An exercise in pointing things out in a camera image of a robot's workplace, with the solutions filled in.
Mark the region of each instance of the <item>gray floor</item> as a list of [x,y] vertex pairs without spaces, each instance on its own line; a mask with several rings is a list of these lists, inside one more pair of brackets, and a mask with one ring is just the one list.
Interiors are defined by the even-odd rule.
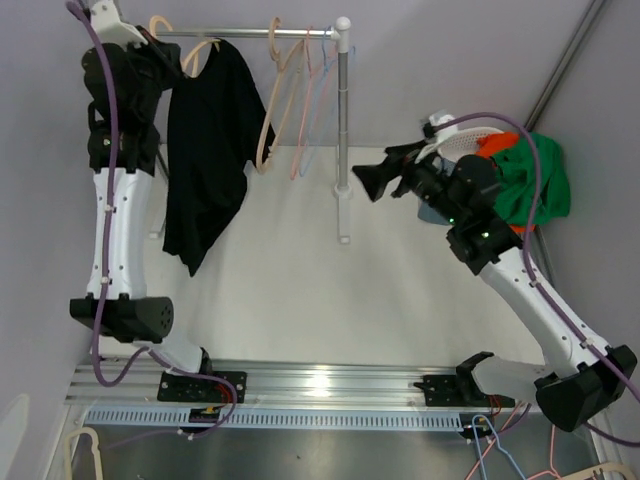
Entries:
[[[140,427],[96,427],[106,480],[278,479],[414,480],[463,479],[475,463],[473,445],[455,434],[310,430],[222,429],[188,442],[162,435],[116,449],[104,447],[142,431]],[[534,416],[505,435],[503,445],[531,476],[549,467],[550,425]],[[559,432],[555,466],[568,474],[593,465],[592,447],[581,434]],[[489,478],[518,478],[492,451]],[[88,442],[75,456],[74,478],[94,478]],[[474,478],[481,478],[477,473]]]

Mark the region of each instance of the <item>laundry basket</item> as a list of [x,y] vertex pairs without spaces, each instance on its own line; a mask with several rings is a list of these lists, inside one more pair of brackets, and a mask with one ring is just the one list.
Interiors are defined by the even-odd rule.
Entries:
[[[502,130],[498,130],[493,127],[474,127],[459,130],[441,141],[436,141],[436,143],[432,143],[424,147],[418,158],[422,159],[428,154],[437,151],[442,158],[453,162],[449,164],[449,168],[445,166],[445,169],[448,171],[447,173],[451,174],[453,165],[458,160],[465,155],[472,155],[480,149],[478,139],[494,133],[503,132]],[[448,220],[442,218],[438,212],[433,210],[424,202],[420,202],[418,218],[435,225],[449,225]]]

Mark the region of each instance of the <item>black mounting plate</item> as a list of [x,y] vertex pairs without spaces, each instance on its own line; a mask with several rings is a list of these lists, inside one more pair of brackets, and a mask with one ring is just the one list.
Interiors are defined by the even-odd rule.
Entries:
[[[489,397],[480,394],[473,403],[466,401],[462,391],[458,388],[456,375],[424,375],[422,383],[416,382],[414,387],[424,392],[427,407],[491,407]],[[496,395],[502,408],[513,408],[516,402],[513,398]]]
[[[244,396],[247,391],[246,372],[213,372],[212,375],[224,378],[234,385],[238,395],[238,403],[244,403]],[[221,385],[212,380],[198,380],[163,372],[160,386],[158,387],[158,401],[173,403],[228,403],[229,396],[225,394],[225,389],[219,388]]]

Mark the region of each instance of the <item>green cloth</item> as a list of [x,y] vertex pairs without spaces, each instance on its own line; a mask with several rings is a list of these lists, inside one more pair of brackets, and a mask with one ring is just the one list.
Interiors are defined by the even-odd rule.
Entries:
[[[538,147],[542,171],[540,202],[535,224],[544,225],[553,217],[566,217],[571,208],[569,180],[564,171],[562,148],[554,140],[532,133]],[[502,190],[495,211],[510,225],[525,226],[535,192],[533,155],[524,138],[511,148],[492,155]]]

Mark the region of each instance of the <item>vertical rack post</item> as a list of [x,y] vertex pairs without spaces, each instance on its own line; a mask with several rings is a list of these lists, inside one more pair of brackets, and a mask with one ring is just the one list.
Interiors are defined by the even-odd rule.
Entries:
[[351,20],[340,17],[336,20],[338,42],[338,181],[334,194],[338,199],[338,240],[341,244],[351,242],[351,220],[349,199],[352,196],[349,184],[349,29]]

